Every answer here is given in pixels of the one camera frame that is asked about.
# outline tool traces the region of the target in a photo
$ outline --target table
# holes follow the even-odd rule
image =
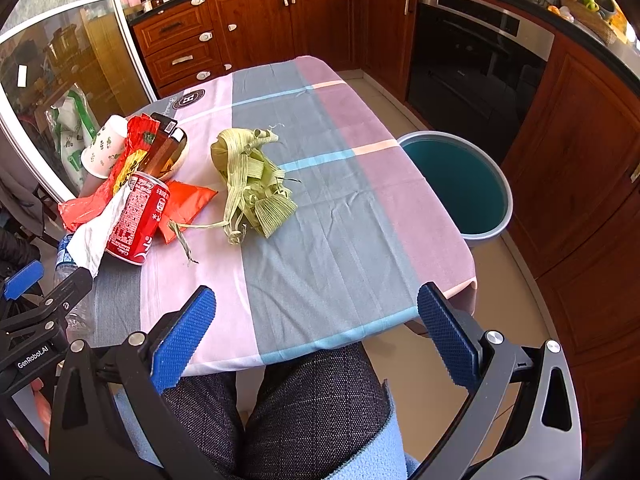
[[[209,147],[232,126],[280,136],[264,153],[300,181],[287,182],[298,210],[271,238],[250,230],[241,246],[222,229],[187,230],[199,264],[160,238],[142,267],[105,254],[92,346],[148,332],[199,285],[214,291],[216,317],[187,375],[271,364],[382,332],[417,317],[428,281],[473,312],[476,272],[460,232],[397,141],[324,62],[299,57],[241,70],[141,111],[169,115],[187,132],[188,160],[176,179],[219,191],[194,223],[222,218],[226,186]]]

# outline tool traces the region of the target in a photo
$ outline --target bottle label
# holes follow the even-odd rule
[[[56,257],[56,270],[62,264],[73,264],[73,265],[76,264],[73,258],[71,257],[71,254],[69,254],[69,251],[66,250],[66,246],[69,245],[71,238],[73,238],[73,234],[65,235],[65,237],[62,238],[62,240],[60,240],[60,243],[58,244],[58,256]]]

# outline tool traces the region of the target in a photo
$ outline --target oven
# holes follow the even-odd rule
[[[418,0],[408,103],[431,125],[506,156],[554,35],[481,0]]]

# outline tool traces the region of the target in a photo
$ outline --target blue fleece fabric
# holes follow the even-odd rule
[[[371,442],[324,480],[406,480],[417,469],[420,463],[402,450],[396,404],[386,381],[385,391],[391,409],[384,428]],[[115,395],[115,401],[139,457],[161,466],[138,424],[124,389]]]

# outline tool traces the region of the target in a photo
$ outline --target glass door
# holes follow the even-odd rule
[[[60,201],[78,195],[95,131],[155,100],[119,0],[20,0],[0,31],[0,84],[2,129]]]

